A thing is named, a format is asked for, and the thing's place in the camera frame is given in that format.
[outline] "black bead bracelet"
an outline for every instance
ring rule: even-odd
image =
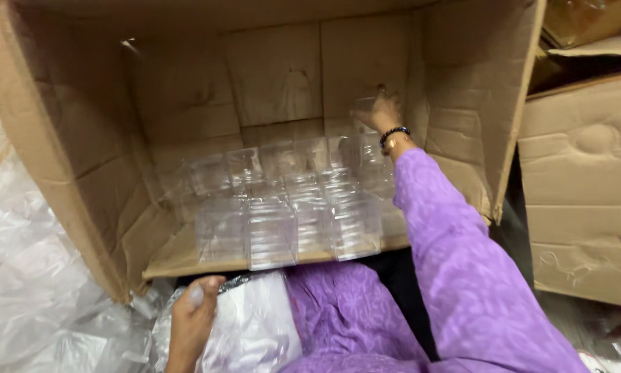
[[[382,138],[380,140],[380,147],[381,148],[384,148],[384,141],[387,141],[387,137],[389,137],[389,135],[394,133],[394,132],[405,132],[407,135],[412,136],[412,134],[409,132],[407,127],[391,128],[389,131],[387,131],[385,134],[382,135]]]

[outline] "cardboard box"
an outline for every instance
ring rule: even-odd
[[[528,94],[618,72],[621,72],[621,35],[572,49],[552,48],[541,39]]]
[[[621,0],[548,0],[543,36],[572,48],[621,35]]]
[[[0,1],[0,118],[97,282],[125,302],[154,276],[246,267],[198,263],[192,229],[159,204],[162,175],[267,133],[349,130],[352,100],[381,83],[405,97],[407,126],[467,201],[498,221],[544,7]]]
[[[532,97],[518,144],[535,287],[621,305],[621,74]]]

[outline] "gold bracelet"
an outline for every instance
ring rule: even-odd
[[[411,141],[411,139],[407,136],[403,137],[405,141]],[[389,155],[389,153],[398,145],[398,141],[396,140],[387,140],[384,141],[384,147],[382,148],[382,155]]]

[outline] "purple sleeve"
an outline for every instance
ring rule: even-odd
[[[431,157],[405,152],[395,185],[441,359],[431,372],[587,372]]]

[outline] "purple kurta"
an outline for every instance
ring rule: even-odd
[[[405,152],[395,185],[441,361],[430,363],[378,275],[348,261],[288,269],[310,354],[284,372],[588,372],[431,157]]]

